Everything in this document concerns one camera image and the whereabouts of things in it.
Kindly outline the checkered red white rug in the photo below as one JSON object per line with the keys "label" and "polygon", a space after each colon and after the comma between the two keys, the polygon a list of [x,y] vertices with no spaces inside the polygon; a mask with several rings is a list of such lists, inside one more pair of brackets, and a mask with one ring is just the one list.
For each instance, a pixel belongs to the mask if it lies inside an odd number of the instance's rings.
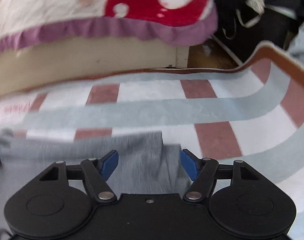
{"label": "checkered red white rug", "polygon": [[0,135],[148,132],[203,160],[185,193],[117,196],[98,163],[56,162],[6,202],[9,239],[304,239],[304,63],[272,44],[230,70],[130,71],[0,98]]}

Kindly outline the beige bed base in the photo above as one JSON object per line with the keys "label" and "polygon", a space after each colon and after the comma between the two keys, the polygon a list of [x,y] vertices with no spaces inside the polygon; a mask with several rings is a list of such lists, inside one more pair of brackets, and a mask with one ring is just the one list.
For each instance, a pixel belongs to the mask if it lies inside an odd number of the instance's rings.
{"label": "beige bed base", "polygon": [[0,54],[0,97],[65,80],[165,67],[187,68],[188,46],[134,37],[67,38]]}

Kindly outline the bear print quilt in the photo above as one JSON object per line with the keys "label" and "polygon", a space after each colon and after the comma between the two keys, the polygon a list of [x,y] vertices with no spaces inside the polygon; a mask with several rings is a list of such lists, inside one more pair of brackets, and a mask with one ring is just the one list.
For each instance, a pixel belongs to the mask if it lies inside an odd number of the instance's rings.
{"label": "bear print quilt", "polygon": [[0,53],[69,37],[194,46],[216,29],[214,0],[0,0]]}

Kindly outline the grey garment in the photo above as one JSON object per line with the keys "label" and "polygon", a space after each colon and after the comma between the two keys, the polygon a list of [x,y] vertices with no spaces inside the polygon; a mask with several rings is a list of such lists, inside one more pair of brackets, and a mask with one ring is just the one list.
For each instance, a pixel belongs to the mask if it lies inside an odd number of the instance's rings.
{"label": "grey garment", "polygon": [[181,145],[165,142],[160,132],[116,137],[79,139],[74,142],[24,139],[0,135],[0,239],[11,231],[4,217],[6,202],[51,164],[98,163],[111,151],[119,154],[118,165],[108,179],[120,196],[134,194],[183,194],[190,179],[181,165]]}

